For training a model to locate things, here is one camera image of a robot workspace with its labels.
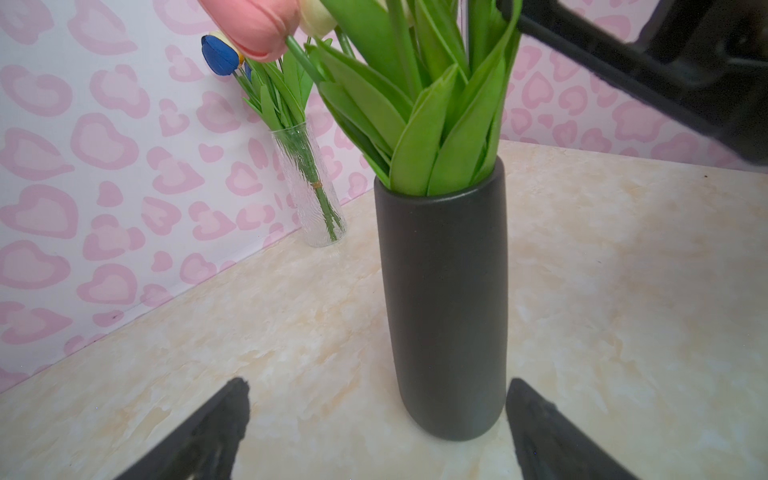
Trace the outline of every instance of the bouquet of tulips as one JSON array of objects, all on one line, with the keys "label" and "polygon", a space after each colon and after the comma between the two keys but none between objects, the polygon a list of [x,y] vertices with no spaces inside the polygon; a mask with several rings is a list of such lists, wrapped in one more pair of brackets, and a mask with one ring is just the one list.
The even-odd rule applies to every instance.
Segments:
[{"label": "bouquet of tulips", "polygon": [[[458,0],[200,2],[247,57],[269,61],[290,48],[390,190],[447,194],[492,172],[520,2],[506,20],[495,0],[468,0],[468,48]],[[293,40],[299,23],[317,38],[306,51]],[[342,50],[319,38],[336,26]]]}]

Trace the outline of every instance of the vase rim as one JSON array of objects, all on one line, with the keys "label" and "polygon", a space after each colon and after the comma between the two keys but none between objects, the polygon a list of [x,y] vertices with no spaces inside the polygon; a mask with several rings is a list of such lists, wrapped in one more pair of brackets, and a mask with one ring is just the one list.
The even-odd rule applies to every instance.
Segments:
[{"label": "vase rim", "polygon": [[490,175],[488,175],[478,184],[471,185],[462,190],[457,190],[449,194],[433,195],[433,196],[401,194],[400,192],[395,192],[385,187],[382,181],[379,180],[378,177],[376,177],[376,179],[374,180],[373,186],[382,194],[389,195],[390,197],[393,197],[399,200],[410,201],[410,202],[419,203],[419,204],[435,204],[435,203],[441,203],[441,202],[446,202],[450,200],[457,200],[462,197],[468,197],[472,195],[474,192],[482,190],[491,182],[504,181],[504,174],[505,174],[504,162],[502,162],[502,159],[497,155],[496,162],[494,163],[494,166],[493,166],[493,171],[491,172]]}]

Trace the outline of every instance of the green stem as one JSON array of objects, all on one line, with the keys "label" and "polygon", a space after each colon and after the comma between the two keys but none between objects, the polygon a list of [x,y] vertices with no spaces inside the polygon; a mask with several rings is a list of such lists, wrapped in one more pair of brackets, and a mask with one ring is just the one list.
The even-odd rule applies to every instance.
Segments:
[{"label": "green stem", "polygon": [[341,51],[343,51],[345,55],[355,58],[355,52],[352,50],[352,45],[349,44],[349,37],[346,36],[346,33],[344,33],[341,27],[336,27],[333,31],[336,32],[336,37],[339,39]]},{"label": "green stem", "polygon": [[310,76],[310,78],[312,78],[312,81],[315,82],[315,85],[319,85],[321,82],[326,80],[323,78],[320,72],[317,71],[315,65],[313,65],[313,63],[310,61],[310,58],[306,56],[306,52],[303,48],[301,48],[299,42],[296,41],[293,35],[288,35],[286,37],[286,45],[288,46],[288,49],[293,53],[293,56],[296,57],[296,60],[301,64],[302,67],[304,67],[306,73]]}]

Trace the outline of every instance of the white tulip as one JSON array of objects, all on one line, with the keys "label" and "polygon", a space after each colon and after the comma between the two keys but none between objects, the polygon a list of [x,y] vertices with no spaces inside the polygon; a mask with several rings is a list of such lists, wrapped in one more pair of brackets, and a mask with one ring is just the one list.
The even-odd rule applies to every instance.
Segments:
[{"label": "white tulip", "polygon": [[[385,10],[386,0],[376,0]],[[320,0],[299,0],[301,10],[301,30],[310,37],[325,37],[338,24]],[[402,10],[406,20],[413,25],[413,15],[408,8],[408,0],[402,0]]]}]

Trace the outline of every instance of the marble tabletop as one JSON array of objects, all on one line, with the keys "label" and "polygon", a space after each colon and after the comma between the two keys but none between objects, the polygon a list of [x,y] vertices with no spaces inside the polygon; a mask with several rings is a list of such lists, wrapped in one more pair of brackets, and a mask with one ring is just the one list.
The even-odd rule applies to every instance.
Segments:
[{"label": "marble tabletop", "polygon": [[[508,377],[639,478],[768,478],[768,175],[503,143]],[[425,434],[397,391],[373,195],[0,395],[0,478],[112,479],[224,383],[233,473],[520,478],[502,417]]]}]

